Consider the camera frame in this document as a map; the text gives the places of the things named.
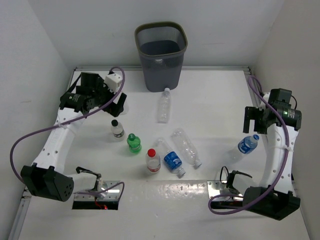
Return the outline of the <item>red cap clear bottle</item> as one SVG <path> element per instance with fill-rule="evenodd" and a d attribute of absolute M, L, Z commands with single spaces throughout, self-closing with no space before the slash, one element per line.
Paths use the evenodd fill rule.
<path fill-rule="evenodd" d="M 154 148 L 147 150 L 146 156 L 146 167 L 148 171 L 152 174 L 156 174 L 161 169 L 161 158 Z"/>

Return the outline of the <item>green plastic bottle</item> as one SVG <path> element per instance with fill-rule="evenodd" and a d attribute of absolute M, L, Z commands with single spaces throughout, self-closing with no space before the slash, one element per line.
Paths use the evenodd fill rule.
<path fill-rule="evenodd" d="M 141 145 L 141 140 L 138 136 L 136 136 L 133 133 L 130 133 L 127 137 L 127 144 L 129 147 L 129 150 L 134 153 L 137 154 L 141 151 L 142 149 L 142 145 Z"/>

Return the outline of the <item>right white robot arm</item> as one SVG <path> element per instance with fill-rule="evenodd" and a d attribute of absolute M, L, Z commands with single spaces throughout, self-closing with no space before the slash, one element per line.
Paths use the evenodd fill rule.
<path fill-rule="evenodd" d="M 228 203 L 229 208 L 246 211 L 280 221 L 299 207 L 294 196 L 292 161 L 296 138 L 301 128 L 302 113 L 292 108 L 292 92 L 283 88 L 266 93 L 259 107 L 247 106 L 244 111 L 243 132 L 250 122 L 254 132 L 266 136 L 265 168 L 259 184 L 251 175 L 233 170 L 227 175 L 220 194 L 227 201 L 240 198 L 240 203 Z"/>

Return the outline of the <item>clear crushed bottle white cap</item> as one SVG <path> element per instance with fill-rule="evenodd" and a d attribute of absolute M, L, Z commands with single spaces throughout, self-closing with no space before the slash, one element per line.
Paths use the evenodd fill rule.
<path fill-rule="evenodd" d="M 171 139 L 188 164 L 192 165 L 195 169 L 202 165 L 196 147 L 182 128 L 175 129 L 171 135 Z"/>

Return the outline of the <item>clear bottle blue label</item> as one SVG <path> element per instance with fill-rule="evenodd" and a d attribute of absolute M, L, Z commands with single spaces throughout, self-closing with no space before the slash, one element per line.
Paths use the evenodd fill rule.
<path fill-rule="evenodd" d="M 159 137 L 155 141 L 154 146 L 168 170 L 172 174 L 177 175 L 178 178 L 182 178 L 186 174 L 182 161 L 167 141 L 164 138 Z"/>

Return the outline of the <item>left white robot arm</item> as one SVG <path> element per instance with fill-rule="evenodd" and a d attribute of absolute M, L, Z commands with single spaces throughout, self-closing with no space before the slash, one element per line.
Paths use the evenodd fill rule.
<path fill-rule="evenodd" d="M 110 70 L 105 78 L 81 72 L 60 97 L 55 125 L 39 155 L 20 176 L 32 196 L 66 202 L 73 194 L 101 197 L 101 174 L 77 167 L 75 174 L 64 173 L 68 152 L 84 120 L 98 111 L 117 117 L 124 110 L 124 74 Z"/>

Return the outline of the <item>black cap small bottle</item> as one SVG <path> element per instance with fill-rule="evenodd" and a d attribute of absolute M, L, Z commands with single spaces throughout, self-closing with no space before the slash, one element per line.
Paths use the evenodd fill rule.
<path fill-rule="evenodd" d="M 111 132 L 116 139 L 121 139 L 125 135 L 123 125 L 116 119 L 111 121 Z"/>

